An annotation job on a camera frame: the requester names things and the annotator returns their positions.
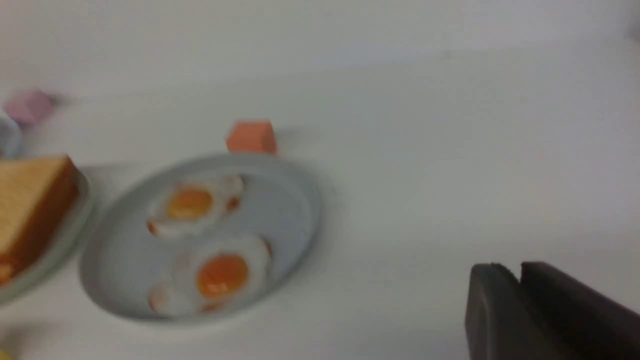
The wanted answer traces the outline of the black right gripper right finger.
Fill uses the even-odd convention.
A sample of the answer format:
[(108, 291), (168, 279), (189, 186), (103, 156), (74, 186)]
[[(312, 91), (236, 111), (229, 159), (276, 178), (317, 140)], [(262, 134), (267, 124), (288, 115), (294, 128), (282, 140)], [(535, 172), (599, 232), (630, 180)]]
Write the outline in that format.
[(638, 360), (640, 317), (546, 262), (523, 262), (520, 285), (544, 325), (581, 360)]

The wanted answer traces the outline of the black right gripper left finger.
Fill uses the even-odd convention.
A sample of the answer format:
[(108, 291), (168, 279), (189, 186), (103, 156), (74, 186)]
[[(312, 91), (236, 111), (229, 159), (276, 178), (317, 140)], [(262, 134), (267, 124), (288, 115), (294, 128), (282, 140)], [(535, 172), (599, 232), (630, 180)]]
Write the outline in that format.
[(580, 360), (543, 319), (516, 276), (498, 263), (470, 270), (465, 335), (471, 360)]

